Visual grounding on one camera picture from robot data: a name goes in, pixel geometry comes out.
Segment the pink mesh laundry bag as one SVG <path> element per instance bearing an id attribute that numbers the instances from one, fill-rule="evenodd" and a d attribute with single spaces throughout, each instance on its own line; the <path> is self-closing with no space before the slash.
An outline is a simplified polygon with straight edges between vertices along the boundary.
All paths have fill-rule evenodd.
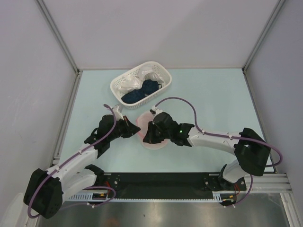
<path id="1" fill-rule="evenodd" d="M 152 120 L 153 120 L 153 115 L 149 111 L 144 112 L 143 114 L 141 114 L 136 120 L 137 126 L 141 129 L 137 133 L 137 135 L 138 135 L 138 138 L 139 138 L 139 141 L 140 141 L 141 145 L 144 148 L 147 148 L 147 149 L 150 149 L 150 150 L 159 150 L 159 149 L 164 148 L 168 144 L 167 140 L 164 140 L 164 141 L 162 141 L 161 143 L 158 143 L 158 144 L 149 144 L 149 143 L 143 142 L 143 138 L 145 137 L 145 135 L 147 133 L 147 130 L 148 130 L 148 123 L 151 122 Z"/>

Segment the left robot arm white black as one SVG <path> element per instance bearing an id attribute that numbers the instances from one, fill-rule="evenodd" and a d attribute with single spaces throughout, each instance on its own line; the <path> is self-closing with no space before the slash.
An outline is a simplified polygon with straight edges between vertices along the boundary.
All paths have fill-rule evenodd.
<path id="1" fill-rule="evenodd" d="M 28 206 L 28 217 L 51 218 L 79 191 L 101 188 L 105 178 L 101 175 L 102 170 L 92 163 L 110 148 L 113 140 L 130 138 L 139 131 L 140 127 L 126 116 L 117 120 L 113 115 L 104 115 L 98 127 L 70 158 L 46 170 L 38 168 L 31 174 L 23 199 Z"/>

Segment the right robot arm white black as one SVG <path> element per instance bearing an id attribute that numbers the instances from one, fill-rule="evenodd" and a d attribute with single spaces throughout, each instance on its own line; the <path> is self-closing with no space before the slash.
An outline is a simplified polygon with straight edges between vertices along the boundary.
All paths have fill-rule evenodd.
<path id="1" fill-rule="evenodd" d="M 250 128 L 244 128 L 237 134 L 220 136 L 199 130 L 190 123 L 177 123 L 166 112 L 155 115 L 148 123 L 143 142 L 159 144 L 164 140 L 178 146 L 207 147 L 234 155 L 236 159 L 225 164 L 217 177 L 219 186 L 224 190 L 231 189 L 247 175 L 263 176 L 270 154 L 264 140 Z"/>

